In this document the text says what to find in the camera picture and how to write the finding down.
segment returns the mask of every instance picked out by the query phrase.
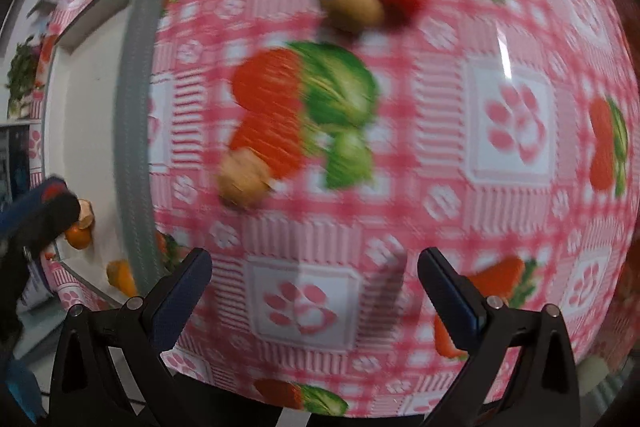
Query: green leaf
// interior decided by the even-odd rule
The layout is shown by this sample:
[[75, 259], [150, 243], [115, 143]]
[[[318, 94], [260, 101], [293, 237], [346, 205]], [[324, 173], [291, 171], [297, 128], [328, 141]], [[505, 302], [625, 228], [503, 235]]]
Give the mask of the green leaf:
[[533, 275], [537, 268], [538, 261], [535, 259], [529, 259], [525, 262], [520, 282], [514, 289], [511, 299], [509, 299], [511, 308], [522, 308], [527, 299], [536, 291], [536, 281], [533, 279]]
[[302, 148], [305, 156], [313, 158], [314, 156], [320, 155], [320, 153], [324, 151], [317, 142], [321, 132], [320, 127], [306, 114], [300, 115], [300, 122], [302, 124]]
[[297, 384], [302, 391], [302, 400], [305, 410], [328, 416], [344, 416], [349, 404], [337, 394], [312, 385]]
[[372, 179], [373, 158], [362, 131], [349, 129], [334, 136], [327, 153], [326, 188], [353, 187]]
[[626, 189], [626, 166], [624, 162], [616, 163], [616, 197], [619, 198]]
[[611, 111], [611, 121], [613, 123], [613, 146], [616, 152], [616, 158], [620, 162], [626, 161], [628, 152], [628, 135], [626, 133], [625, 118], [622, 111], [616, 105], [612, 98], [607, 97], [609, 109]]
[[304, 61], [303, 101], [314, 122], [363, 127], [374, 119], [378, 84], [358, 57], [333, 44], [288, 45]]

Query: pink checkered tablecloth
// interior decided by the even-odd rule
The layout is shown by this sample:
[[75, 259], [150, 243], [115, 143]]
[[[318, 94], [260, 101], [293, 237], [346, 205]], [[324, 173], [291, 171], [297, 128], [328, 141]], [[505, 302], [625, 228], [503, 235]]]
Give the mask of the pink checkered tablecloth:
[[[89, 1], [63, 0], [50, 32]], [[466, 275], [521, 259], [523, 306], [558, 303], [581, 359], [640, 196], [638, 86], [612, 0], [428, 0], [402, 31], [364, 34], [348, 48], [374, 85], [367, 123], [320, 128], [319, 152], [248, 214], [220, 205], [211, 176], [247, 118], [230, 80], [260, 50], [319, 41], [318, 1], [167, 1], [150, 87], [156, 223], [178, 244], [206, 248], [214, 273], [166, 363], [263, 401], [273, 398], [256, 382], [275, 379], [328, 391], [347, 416], [427, 413], [463, 364], [436, 351], [415, 272], [429, 246]], [[622, 153], [592, 124], [603, 104], [622, 120]], [[368, 158], [359, 178], [332, 164], [347, 135], [360, 148], [354, 161]], [[602, 174], [603, 154], [615, 172], [608, 164]], [[52, 277], [65, 305], [104, 305], [62, 267]]]

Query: potato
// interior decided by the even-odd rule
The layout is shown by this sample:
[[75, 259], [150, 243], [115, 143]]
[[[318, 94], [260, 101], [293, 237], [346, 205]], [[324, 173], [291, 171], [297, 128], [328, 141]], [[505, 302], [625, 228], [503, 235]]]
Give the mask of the potato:
[[380, 26], [385, 11], [379, 0], [331, 0], [328, 19], [339, 30], [360, 33], [365, 28]]

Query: orange fruit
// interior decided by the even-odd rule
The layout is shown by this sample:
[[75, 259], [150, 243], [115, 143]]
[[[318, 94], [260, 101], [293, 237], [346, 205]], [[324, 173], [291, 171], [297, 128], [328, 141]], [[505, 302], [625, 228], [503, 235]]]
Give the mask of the orange fruit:
[[298, 114], [286, 108], [272, 114], [248, 113], [229, 144], [232, 151], [243, 147], [264, 161], [276, 180], [298, 171], [303, 156]]
[[107, 265], [107, 279], [109, 284], [120, 290], [127, 297], [138, 295], [136, 283], [131, 274], [129, 263], [124, 259], [119, 261], [111, 261]]
[[65, 239], [76, 250], [84, 250], [91, 244], [91, 231], [89, 229], [81, 229], [78, 223], [74, 223], [66, 230]]
[[296, 52], [260, 51], [236, 68], [231, 91], [238, 105], [249, 111], [272, 113], [297, 107], [301, 73], [302, 60]]

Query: screw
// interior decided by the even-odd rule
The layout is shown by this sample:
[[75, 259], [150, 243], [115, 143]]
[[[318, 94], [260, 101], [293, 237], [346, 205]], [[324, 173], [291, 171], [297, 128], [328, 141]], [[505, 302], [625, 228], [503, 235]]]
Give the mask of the screw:
[[499, 310], [504, 306], [504, 302], [497, 295], [490, 295], [486, 298], [486, 303], [494, 310]]
[[142, 306], [143, 302], [142, 297], [132, 297], [127, 301], [127, 308], [130, 310], [137, 310]]
[[82, 306], [82, 304], [74, 304], [69, 308], [69, 314], [72, 317], [78, 317], [78, 315], [82, 313], [82, 310], [84, 310], [84, 306]]
[[560, 315], [560, 308], [555, 304], [547, 304], [545, 305], [545, 312], [547, 312], [552, 317], [558, 317]]

